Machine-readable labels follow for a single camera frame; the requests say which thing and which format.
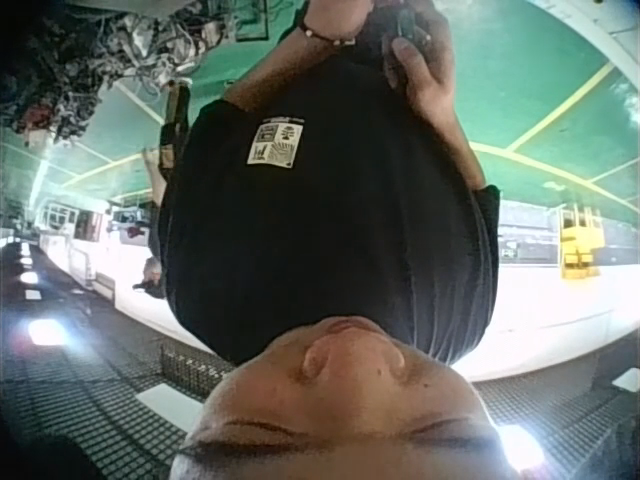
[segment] bright light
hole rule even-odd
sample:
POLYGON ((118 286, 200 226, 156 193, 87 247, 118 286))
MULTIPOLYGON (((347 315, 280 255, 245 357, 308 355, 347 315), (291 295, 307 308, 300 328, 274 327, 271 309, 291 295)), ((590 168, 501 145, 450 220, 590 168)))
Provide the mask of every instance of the bright light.
POLYGON ((20 281, 29 285, 36 285, 38 283, 38 274, 36 272, 24 272, 20 275, 20 281))
POLYGON ((522 472, 544 463, 544 452, 533 436, 519 425, 498 427, 507 460, 522 472))
POLYGON ((67 343, 67 332, 55 320, 34 320, 29 324, 29 335, 34 345, 54 346, 67 343))

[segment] bracelet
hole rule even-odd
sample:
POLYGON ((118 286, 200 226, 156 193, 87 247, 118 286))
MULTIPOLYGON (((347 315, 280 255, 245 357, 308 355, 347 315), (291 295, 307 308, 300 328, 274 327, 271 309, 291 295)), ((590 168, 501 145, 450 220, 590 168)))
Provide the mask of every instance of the bracelet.
POLYGON ((304 21, 300 22, 300 29, 302 30, 302 32, 305 34, 307 38, 317 38, 319 40, 329 42, 334 47, 349 47, 356 44, 355 38, 352 38, 351 40, 334 40, 332 38, 327 38, 325 36, 322 36, 319 33, 307 27, 307 24, 304 23, 304 21))

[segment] forehead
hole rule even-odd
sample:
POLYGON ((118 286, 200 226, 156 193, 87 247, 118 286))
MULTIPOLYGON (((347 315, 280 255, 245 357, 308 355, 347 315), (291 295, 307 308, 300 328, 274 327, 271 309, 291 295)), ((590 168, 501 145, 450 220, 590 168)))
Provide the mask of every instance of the forehead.
POLYGON ((416 447, 396 442, 349 444, 327 451, 287 454, 269 459, 202 466, 200 478, 334 480, 511 479, 513 471, 501 452, 465 452, 416 447))

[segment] nose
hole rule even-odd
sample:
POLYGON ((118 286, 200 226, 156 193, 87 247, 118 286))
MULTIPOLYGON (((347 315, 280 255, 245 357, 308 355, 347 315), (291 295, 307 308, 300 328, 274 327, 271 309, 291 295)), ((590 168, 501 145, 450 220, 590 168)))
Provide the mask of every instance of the nose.
POLYGON ((318 385, 368 391, 397 383, 404 367, 402 352, 388 337, 348 328, 316 340, 306 352, 302 371, 318 385))

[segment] shirt logo patch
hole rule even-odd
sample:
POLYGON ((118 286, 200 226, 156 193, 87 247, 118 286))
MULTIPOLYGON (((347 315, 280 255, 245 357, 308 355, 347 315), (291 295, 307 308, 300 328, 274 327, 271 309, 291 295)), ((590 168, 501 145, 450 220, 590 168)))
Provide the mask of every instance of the shirt logo patch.
POLYGON ((302 123, 283 117, 265 120, 253 139, 247 165, 293 168, 304 128, 302 123))

